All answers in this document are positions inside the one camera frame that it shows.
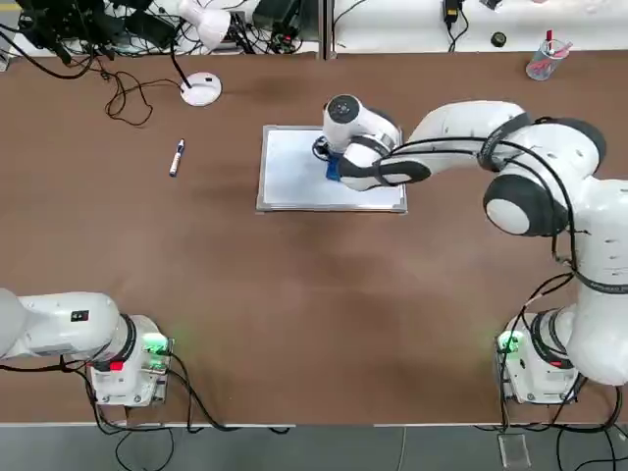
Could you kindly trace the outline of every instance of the whiteboard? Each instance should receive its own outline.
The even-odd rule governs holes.
[[[407,211],[405,185],[356,191],[325,177],[312,154],[318,127],[265,126],[258,211]]]

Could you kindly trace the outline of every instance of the marker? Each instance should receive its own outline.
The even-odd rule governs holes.
[[[185,141],[183,139],[181,139],[179,141],[179,144],[177,144],[177,152],[175,153],[175,157],[173,158],[173,163],[170,166],[169,175],[171,177],[176,177],[177,176],[177,170],[179,169],[179,161],[181,160],[181,158],[183,156],[183,150],[184,149],[185,149]]]
[[[553,41],[553,31],[548,29],[546,31],[546,45],[548,46],[548,54],[553,56],[553,49],[551,48],[551,42]]]

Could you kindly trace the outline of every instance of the robotic arm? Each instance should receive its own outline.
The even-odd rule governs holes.
[[[0,359],[70,355],[85,361],[99,403],[143,406],[163,398],[170,342],[147,317],[121,314],[107,295],[17,297],[0,288]]]
[[[577,302],[513,319],[498,339],[502,349],[513,340],[505,366],[517,400],[563,402],[578,372],[605,385],[628,382],[628,183],[593,177],[605,154],[597,129],[573,119],[533,122],[515,104],[473,101],[431,112],[394,145],[378,138],[384,127],[354,124],[369,113],[362,105],[339,119],[339,101],[351,102],[342,95],[327,105],[320,140],[341,153],[338,180],[353,189],[480,166],[496,173],[483,203],[502,231],[557,235],[573,216]]]

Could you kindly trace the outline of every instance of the blue object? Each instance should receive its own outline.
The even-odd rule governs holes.
[[[327,157],[327,172],[325,173],[325,178],[327,180],[331,180],[332,182],[339,182],[340,175],[338,173],[338,162],[340,160],[342,154],[331,153]]]

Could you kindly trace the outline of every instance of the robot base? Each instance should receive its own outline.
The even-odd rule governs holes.
[[[528,325],[536,315],[525,314]],[[561,404],[572,390],[578,372],[575,368],[560,369],[545,362],[535,350],[530,332],[523,321],[517,323],[514,333],[510,330],[513,324],[514,319],[497,338],[497,380],[500,381],[499,368],[508,339],[512,335],[503,374],[504,398],[512,397],[520,403]]]
[[[165,399],[170,342],[147,317],[131,316],[131,320],[136,330],[135,345],[122,369],[103,372],[91,368],[91,383],[99,404],[141,407]],[[161,349],[159,354],[155,354],[155,345]]]

